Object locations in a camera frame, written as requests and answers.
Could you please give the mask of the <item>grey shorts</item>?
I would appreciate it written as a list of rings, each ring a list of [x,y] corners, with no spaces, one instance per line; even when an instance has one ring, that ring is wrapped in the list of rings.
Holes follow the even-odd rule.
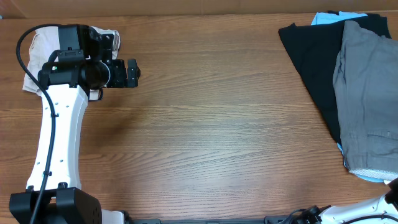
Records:
[[[397,41],[346,21],[333,88],[349,172],[366,179],[396,179]]]

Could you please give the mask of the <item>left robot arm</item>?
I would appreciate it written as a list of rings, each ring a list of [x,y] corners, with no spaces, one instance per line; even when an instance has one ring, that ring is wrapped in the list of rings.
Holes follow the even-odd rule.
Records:
[[[134,59],[117,57],[120,36],[81,24],[42,24],[58,45],[38,72],[26,75],[40,90],[42,124],[35,164],[25,191],[10,196],[19,223],[131,223],[125,211],[109,211],[81,188],[81,125],[90,101],[106,88],[135,88],[141,71]]]

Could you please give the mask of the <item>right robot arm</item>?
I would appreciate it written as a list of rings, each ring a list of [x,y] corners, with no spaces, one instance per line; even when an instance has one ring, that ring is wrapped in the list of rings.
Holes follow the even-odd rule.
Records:
[[[306,224],[397,224],[397,179],[391,181],[388,193],[349,206],[311,207],[293,219]]]

